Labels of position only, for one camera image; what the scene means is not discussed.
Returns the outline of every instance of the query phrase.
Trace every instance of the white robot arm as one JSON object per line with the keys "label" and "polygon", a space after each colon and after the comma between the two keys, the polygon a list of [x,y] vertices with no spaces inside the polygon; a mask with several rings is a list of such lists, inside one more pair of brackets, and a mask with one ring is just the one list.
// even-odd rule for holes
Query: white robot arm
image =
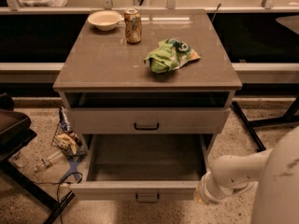
{"label": "white robot arm", "polygon": [[273,149],[247,157],[222,156],[201,179],[205,203],[217,204],[249,190],[259,182],[252,224],[298,223],[299,127],[287,133]]}

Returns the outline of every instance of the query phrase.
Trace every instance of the drawer handle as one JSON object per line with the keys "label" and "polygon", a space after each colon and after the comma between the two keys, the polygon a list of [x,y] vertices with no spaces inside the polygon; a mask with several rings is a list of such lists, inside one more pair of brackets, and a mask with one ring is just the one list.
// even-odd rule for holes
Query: drawer handle
{"label": "drawer handle", "polygon": [[158,203],[160,201],[160,195],[159,193],[153,195],[136,194],[135,199],[138,203]]}
{"label": "drawer handle", "polygon": [[159,129],[160,124],[157,123],[156,127],[138,127],[138,125],[136,123],[134,123],[134,128],[137,131],[156,131]]}

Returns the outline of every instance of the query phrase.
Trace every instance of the speckled floor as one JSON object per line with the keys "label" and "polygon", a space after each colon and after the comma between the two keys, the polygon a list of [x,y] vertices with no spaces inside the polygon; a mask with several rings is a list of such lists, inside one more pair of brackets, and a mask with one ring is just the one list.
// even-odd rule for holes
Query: speckled floor
{"label": "speckled floor", "polygon": [[[236,99],[249,119],[264,119],[284,114],[293,99]],[[59,117],[59,99],[18,99],[16,109],[29,115],[32,129],[37,138],[21,153],[28,159],[28,164],[21,172],[35,182],[57,182],[67,171],[67,161],[61,161],[42,173],[35,173],[34,167],[42,157],[53,153],[56,149],[51,146]],[[266,147],[275,143],[295,125],[262,128],[258,134]],[[224,154],[249,155],[254,153],[256,146],[248,136],[243,124],[234,112],[217,137],[209,155],[209,161]],[[78,169],[81,171],[83,161]],[[56,198],[56,186],[39,185],[51,196]],[[205,206],[193,201],[159,202],[143,204],[137,202],[115,201],[80,201],[75,197],[63,211],[63,223],[205,223],[205,224],[246,224],[250,222],[250,213],[254,200],[255,189],[239,197],[230,199],[218,206]],[[0,171],[0,223],[43,223],[50,211],[35,198],[23,190],[10,177]],[[57,218],[54,223],[61,223]]]}

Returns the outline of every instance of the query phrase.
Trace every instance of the cabinet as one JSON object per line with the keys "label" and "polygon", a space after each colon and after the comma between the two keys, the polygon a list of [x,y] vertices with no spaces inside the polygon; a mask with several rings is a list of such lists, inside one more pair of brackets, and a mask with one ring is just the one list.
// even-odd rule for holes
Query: cabinet
{"label": "cabinet", "polygon": [[[83,182],[71,186],[80,199],[191,199],[241,88],[204,10],[140,13],[135,45],[125,42],[123,21],[110,32],[85,23],[54,84],[89,149]],[[143,59],[167,38],[201,60],[152,73]]]}

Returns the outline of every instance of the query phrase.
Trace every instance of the cabinet top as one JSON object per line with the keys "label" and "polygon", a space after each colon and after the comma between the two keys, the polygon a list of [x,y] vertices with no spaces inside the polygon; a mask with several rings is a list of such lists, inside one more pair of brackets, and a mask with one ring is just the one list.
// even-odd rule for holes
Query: cabinet top
{"label": "cabinet top", "polygon": [[[128,44],[125,23],[102,32],[85,23],[57,77],[56,91],[238,90],[241,82],[204,10],[140,10],[142,40]],[[168,38],[184,41],[201,59],[155,74],[147,54]]]}

